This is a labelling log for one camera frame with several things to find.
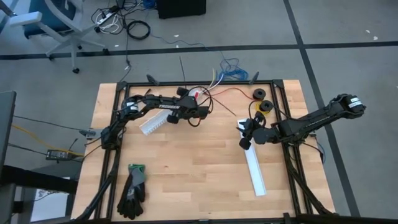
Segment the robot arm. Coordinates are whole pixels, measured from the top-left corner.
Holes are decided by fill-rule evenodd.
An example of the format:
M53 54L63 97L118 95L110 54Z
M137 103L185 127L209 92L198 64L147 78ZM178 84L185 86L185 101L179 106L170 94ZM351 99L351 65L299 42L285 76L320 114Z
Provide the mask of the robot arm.
M316 131L337 119L354 119L364 114L365 106L357 96L342 94L332 99L324 108L309 113L299 119L286 118L265 128L266 119L261 113L256 113L254 119L247 119L240 129L243 133L239 145L249 149L253 138L257 144L271 143L300 143L312 131Z
M198 106L195 97L188 96L188 90L179 88L177 94L180 95L180 98L151 94L134 95L126 98L121 104L115 122L101 132L102 148L115 149L115 147L118 147L120 145L118 135L127 122L141 118L153 109L171 110L172 114L167 117L167 121L173 124L177 124L179 119L205 119L207 117L209 107ZM144 103L145 106L140 110L138 103Z

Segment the black floor stripe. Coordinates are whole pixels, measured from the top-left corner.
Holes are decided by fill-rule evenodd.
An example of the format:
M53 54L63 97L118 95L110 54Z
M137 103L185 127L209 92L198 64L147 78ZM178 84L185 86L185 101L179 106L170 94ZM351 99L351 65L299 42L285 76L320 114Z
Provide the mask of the black floor stripe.
M339 43L339 44L304 44L305 49L340 49L355 47L390 47L398 46L398 41L385 42L358 42L358 43Z
M300 35L299 26L297 25L297 22L295 20L292 6L290 5L289 0L284 0L284 4L286 7L290 23L292 25L294 36L296 38L298 47L300 49L301 56L303 58L303 63L307 71L308 79L310 80L311 87L315 95L315 99L317 101L317 105L319 108L323 108L325 104L323 102L322 95L320 93L320 89L317 83L317 79L315 78L315 74L313 72L310 63L310 59L307 55L307 51L305 50L306 45L304 45L302 37ZM351 213L351 216L359 217L360 216L359 209L355 201L353 189L351 188L351 184L349 183L348 174L343 163L343 158L341 157L340 150L337 145L335 132L333 131L333 128L331 127L330 124L325 126L325 129L329 139L329 144L333 154L333 158L335 159L335 163L337 166L338 175L340 177L340 181L343 186L343 191L347 200L349 211Z
M217 46L217 47L184 47L172 49L145 49L145 50L128 50L128 55L146 55L146 54L172 54L172 53L192 53L192 52L218 52L230 50L291 50L298 49L296 44L282 45L238 45L238 46ZM125 55L125 50L109 51L111 56ZM54 58L70 57L70 53L53 54ZM97 52L79 52L77 57L98 57L108 56L102 51ZM45 54L22 54L22 55L0 55L0 60L20 60L20 59L38 59L47 58Z
M277 44L277 45L233 45L233 46L216 46L216 47L184 47L172 49L144 49L144 50L128 50L128 55L146 55L146 54L173 54L173 53L194 53L194 52L217 52L232 50L294 50L294 49L341 49L356 47L388 47L398 46L398 41L388 42L363 42L363 43L341 43L341 44ZM125 50L109 51L111 56L125 55ZM70 53L55 53L54 58L68 58ZM78 52L77 57L99 57L109 56L102 51L96 52ZM17 54L17 55L0 55L0 60L22 60L22 59L43 59L47 58L45 54Z
M11 2L11 4L9 5L9 8L10 8L11 10L14 10L14 9L15 9L15 6L16 6L17 3L18 3L18 1L19 1L19 0L13 0L13 1ZM4 14L4 17L3 17L3 19L2 19L1 22L0 22L0 34L1 34L2 30L5 28L5 26L6 26L7 22L8 22L8 19L9 19L9 17L8 17L7 15Z

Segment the yellow cable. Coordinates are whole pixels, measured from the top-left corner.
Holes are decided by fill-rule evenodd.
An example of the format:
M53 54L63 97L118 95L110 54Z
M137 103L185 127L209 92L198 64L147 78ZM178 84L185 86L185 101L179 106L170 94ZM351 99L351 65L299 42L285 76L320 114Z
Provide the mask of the yellow cable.
M20 130L20 131L25 132L26 134L28 134L29 136L31 136L33 139L35 139L37 142L39 142L40 144L42 144L42 145L44 145L44 146L46 146L46 147L49 147L49 148L54 149L54 150L62 151L62 152L67 152L67 153L70 153L70 154L73 154L73 155L76 155L76 156L84 156L84 154L81 154L81 153L72 152L72 151L69 151L69 150L67 150L67 149L60 149L60 148L58 148L58 147L49 145L49 144L47 144L46 142L44 142L43 140L39 139L34 133L32 133L32 132L30 132L30 131L28 131L28 130L26 130L26 129L20 127L20 126L17 126L17 125L15 125L15 124L12 124L12 127L13 127L13 128L16 128L16 129L18 129L18 130Z

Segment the blue cable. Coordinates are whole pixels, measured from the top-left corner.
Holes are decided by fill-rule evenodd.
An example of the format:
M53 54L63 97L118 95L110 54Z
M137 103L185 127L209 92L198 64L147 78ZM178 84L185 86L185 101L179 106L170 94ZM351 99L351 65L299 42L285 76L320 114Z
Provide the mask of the blue cable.
M190 44L184 40L176 40L173 42L167 41L165 40L163 37L160 36L156 36L153 33L150 33L151 36L158 38L160 40L163 40L164 42L168 43L168 44L176 44L178 42L182 42L184 44L187 44L189 46L194 46L194 45L201 45L203 46L206 50L212 52L214 50L210 50L209 48L207 48L203 43L194 43L194 44ZM221 72L219 74L217 74L218 80L220 80L221 77L223 77L224 79L232 79L232 80L247 80L249 77L249 74L247 73L247 71L243 70L242 68L239 67L239 59L238 58L225 58L224 53L222 51L220 51L221 56L223 56L223 60L220 62L220 68L221 68Z
M156 0L143 0L142 4L146 9L153 9L156 5Z

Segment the white plastic bar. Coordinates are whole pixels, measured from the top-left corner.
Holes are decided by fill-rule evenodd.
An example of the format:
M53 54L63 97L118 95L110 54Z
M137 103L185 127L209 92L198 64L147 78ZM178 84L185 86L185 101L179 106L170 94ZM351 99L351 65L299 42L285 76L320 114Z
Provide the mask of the white plastic bar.
M166 123L167 116L170 113L172 113L170 110L161 110L155 116L148 119L144 124L140 125L139 128L141 129L142 133L148 135L155 131L162 124Z
M238 120L238 127L244 129L242 124L239 122L245 122L246 119ZM262 179L262 173L259 165L259 161L257 160L256 150L254 148L253 140L251 141L250 148L248 150L244 150L244 154L246 156L246 160L248 162L251 182L253 183L254 193L256 196L263 196L267 194L266 186L264 185L264 180Z

